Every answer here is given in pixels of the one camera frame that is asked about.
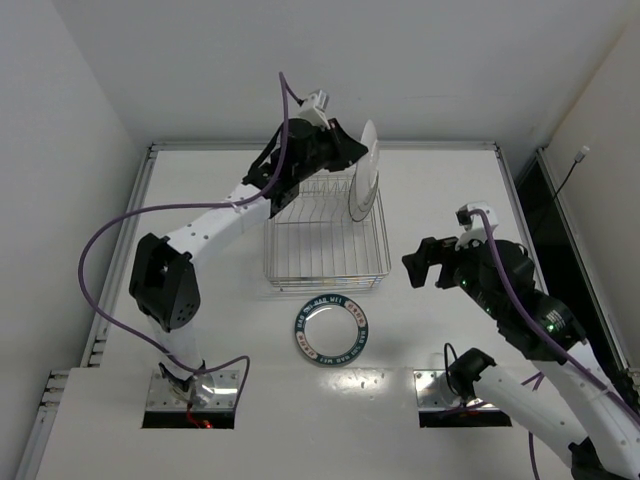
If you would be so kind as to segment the white plate with green rings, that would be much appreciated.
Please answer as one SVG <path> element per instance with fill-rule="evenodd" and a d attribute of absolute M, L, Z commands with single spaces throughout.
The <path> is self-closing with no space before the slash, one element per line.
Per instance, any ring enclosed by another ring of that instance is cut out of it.
<path fill-rule="evenodd" d="M 379 183 L 379 175 L 376 175 L 373 186 L 368 190 L 368 193 L 365 195 L 363 200 L 359 200 L 357 198 L 357 188 L 356 188 L 356 178 L 351 181 L 349 195 L 348 195 L 348 212 L 351 220 L 353 222 L 361 222 L 368 215 L 376 200 L 378 185 Z"/>

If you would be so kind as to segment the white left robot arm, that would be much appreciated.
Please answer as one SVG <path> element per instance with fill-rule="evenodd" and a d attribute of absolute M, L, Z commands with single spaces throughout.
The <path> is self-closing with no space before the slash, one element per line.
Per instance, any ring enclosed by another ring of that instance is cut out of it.
<path fill-rule="evenodd" d="M 162 237 L 148 233 L 139 240 L 129 293 L 164 350 L 160 374 L 180 399 L 204 407 L 213 395 L 213 376 L 191 323 L 201 304 L 199 268 L 247 230 L 284 210 L 298 197 L 301 183 L 321 170 L 354 168 L 348 212 L 353 221 L 364 220 L 377 194 L 378 163 L 372 121 L 355 140 L 335 119 L 321 127 L 293 118 L 278 128 L 225 207 L 211 208 Z"/>

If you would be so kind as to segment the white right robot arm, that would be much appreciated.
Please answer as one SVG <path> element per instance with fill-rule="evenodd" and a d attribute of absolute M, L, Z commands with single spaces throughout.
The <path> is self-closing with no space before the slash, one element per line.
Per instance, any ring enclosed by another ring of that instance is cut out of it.
<path fill-rule="evenodd" d="M 450 361 L 434 380 L 439 409 L 479 399 L 541 440 L 575 479 L 638 478 L 638 414 L 606 382 L 569 308 L 536 288 L 534 264 L 520 245 L 430 237 L 402 263 L 413 288 L 424 286 L 431 267 L 440 267 L 437 287 L 458 287 L 467 294 L 556 388 L 570 412 L 563 415 L 544 404 L 478 348 Z"/>

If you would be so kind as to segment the plate with orange sunburst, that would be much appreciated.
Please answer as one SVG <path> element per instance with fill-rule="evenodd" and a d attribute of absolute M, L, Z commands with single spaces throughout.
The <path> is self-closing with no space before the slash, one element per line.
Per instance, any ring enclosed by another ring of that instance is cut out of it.
<path fill-rule="evenodd" d="M 379 142 L 372 120 L 366 122 L 360 143 L 367 148 L 367 152 L 356 163 L 353 186 L 357 204 L 364 205 L 374 190 L 378 176 Z"/>

